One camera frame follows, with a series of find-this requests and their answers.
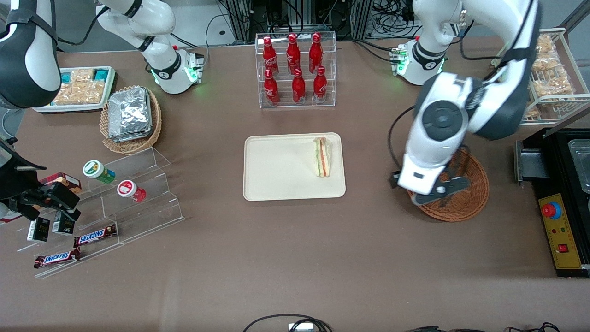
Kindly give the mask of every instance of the coca-cola bottle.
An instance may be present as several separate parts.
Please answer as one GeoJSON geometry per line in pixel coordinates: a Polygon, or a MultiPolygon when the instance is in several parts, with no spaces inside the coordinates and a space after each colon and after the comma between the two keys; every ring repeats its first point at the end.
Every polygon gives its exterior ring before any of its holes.
{"type": "Polygon", "coordinates": [[[323,104],[326,101],[326,68],[319,66],[317,68],[317,76],[313,80],[313,101],[317,104],[323,104]]]}
{"type": "Polygon", "coordinates": [[[264,58],[264,65],[266,69],[270,69],[273,74],[273,77],[278,76],[278,61],[277,61],[277,52],[274,50],[273,41],[270,36],[266,36],[263,38],[264,40],[264,51],[262,52],[262,57],[264,58]]]}
{"type": "Polygon", "coordinates": [[[273,72],[270,69],[264,71],[264,92],[271,105],[277,106],[281,97],[278,95],[277,81],[274,80],[273,72]]]}
{"type": "Polygon", "coordinates": [[[301,68],[295,68],[293,78],[293,101],[297,105],[305,104],[305,81],[303,80],[303,71],[301,68]]]}
{"type": "Polygon", "coordinates": [[[295,69],[301,67],[301,51],[297,45],[297,35],[289,34],[289,46],[287,47],[287,65],[289,73],[295,75],[295,69]]]}
{"type": "Polygon", "coordinates": [[[317,68],[322,65],[322,35],[314,33],[312,36],[312,46],[309,48],[309,72],[317,73],[317,68]]]}

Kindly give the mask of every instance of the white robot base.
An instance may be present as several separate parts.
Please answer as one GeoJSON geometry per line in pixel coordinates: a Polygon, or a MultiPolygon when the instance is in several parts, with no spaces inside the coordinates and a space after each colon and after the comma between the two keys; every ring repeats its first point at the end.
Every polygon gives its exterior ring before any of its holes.
{"type": "Polygon", "coordinates": [[[171,79],[158,79],[158,76],[152,71],[156,83],[171,95],[187,91],[191,86],[199,84],[203,77],[203,58],[197,58],[196,54],[185,50],[177,50],[176,52],[181,56],[181,65],[171,79]]]}
{"type": "Polygon", "coordinates": [[[405,44],[400,44],[397,50],[393,49],[389,52],[389,58],[392,61],[391,70],[394,76],[401,76],[414,85],[424,85],[429,78],[443,70],[444,59],[438,64],[432,62],[432,69],[425,70],[412,54],[412,48],[415,44],[416,41],[411,40],[405,44]]]}

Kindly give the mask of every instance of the brown table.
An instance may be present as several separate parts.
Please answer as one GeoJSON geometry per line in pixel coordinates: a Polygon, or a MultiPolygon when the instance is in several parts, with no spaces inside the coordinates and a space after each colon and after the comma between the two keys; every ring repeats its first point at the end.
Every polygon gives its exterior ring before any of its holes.
{"type": "MultiPolygon", "coordinates": [[[[466,38],[473,56],[493,53],[491,45],[466,38]]],[[[0,330],[225,332],[277,313],[313,315],[338,332],[429,324],[492,332],[543,321],[590,330],[589,281],[555,278],[533,191],[513,181],[511,145],[536,128],[495,142],[469,135],[490,178],[489,202],[470,221],[436,222],[386,180],[394,169],[387,130],[419,88],[354,44],[339,47],[337,106],[276,112],[258,108],[251,47],[211,49],[204,83],[179,96],[156,87],[137,52],[60,55],[63,67],[109,65],[118,88],[156,93],[156,148],[172,161],[171,191],[186,220],[47,279],[34,279],[31,258],[16,253],[15,231],[27,222],[0,227],[0,330]],[[342,137],[343,197],[243,198],[246,138],[331,131],[342,137]]],[[[456,45],[449,55],[447,71],[489,70],[486,61],[462,60],[456,45]]],[[[42,177],[81,177],[87,160],[120,157],[102,145],[98,122],[98,113],[28,111],[19,152],[49,168],[42,177]]],[[[410,124],[406,117],[396,127],[398,153],[410,124]]],[[[253,331],[285,331],[289,321],[253,331]]]]}

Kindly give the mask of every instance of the aluminum foil package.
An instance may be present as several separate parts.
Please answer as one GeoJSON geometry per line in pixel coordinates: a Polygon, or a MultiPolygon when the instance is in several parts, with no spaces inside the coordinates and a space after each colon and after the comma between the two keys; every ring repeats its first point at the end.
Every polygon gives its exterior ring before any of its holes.
{"type": "Polygon", "coordinates": [[[149,92],[134,86],[109,98],[109,138],[125,142],[148,137],[153,132],[149,92]]]}

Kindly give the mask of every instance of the round wicker basket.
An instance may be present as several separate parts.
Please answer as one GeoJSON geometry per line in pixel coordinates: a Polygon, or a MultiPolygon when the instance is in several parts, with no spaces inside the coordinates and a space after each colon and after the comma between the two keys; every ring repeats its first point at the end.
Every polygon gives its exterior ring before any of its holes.
{"type": "MultiPolygon", "coordinates": [[[[452,165],[457,165],[457,158],[460,158],[458,160],[459,169],[463,169],[465,163],[467,163],[463,176],[467,177],[471,182],[469,188],[452,195],[450,198],[443,198],[418,206],[427,215],[444,222],[462,222],[473,218],[486,206],[490,195],[490,183],[486,171],[479,161],[463,149],[459,149],[455,153],[451,159],[452,165]]],[[[446,172],[441,174],[441,180],[448,180],[446,172]]],[[[414,195],[409,190],[408,194],[410,197],[414,195]]]]}
{"type": "MultiPolygon", "coordinates": [[[[127,91],[131,88],[131,86],[128,86],[123,88],[121,91],[127,91]]],[[[134,139],[127,142],[113,142],[111,139],[109,139],[109,103],[106,103],[103,107],[103,110],[100,112],[99,123],[100,133],[106,137],[106,139],[103,140],[104,146],[113,152],[131,155],[145,150],[156,143],[158,137],[160,137],[160,131],[162,130],[162,112],[160,111],[160,104],[158,104],[158,100],[156,99],[156,96],[153,94],[153,92],[150,91],[149,96],[150,106],[152,108],[152,135],[150,137],[134,139]]]]}

